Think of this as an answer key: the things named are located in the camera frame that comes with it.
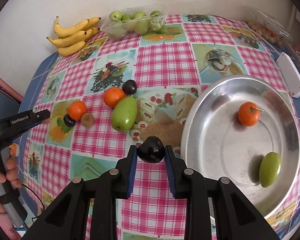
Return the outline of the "person's left hand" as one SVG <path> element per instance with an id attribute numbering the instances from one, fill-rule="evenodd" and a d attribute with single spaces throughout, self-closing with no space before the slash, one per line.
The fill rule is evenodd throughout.
<path id="1" fill-rule="evenodd" d="M 6 175 L 4 175 L 0 172 L 0 183 L 2 184 L 5 181 L 9 181 L 12 184 L 12 186 L 18 189 L 21 188 L 22 183 L 19 179 L 18 172 L 17 172 L 17 162 L 15 161 L 14 158 L 10 157 L 7 159 L 6 165 L 7 165 L 7 173 Z M 0 214 L 5 214 L 5 213 L 6 211 L 3 205 L 0 204 Z"/>

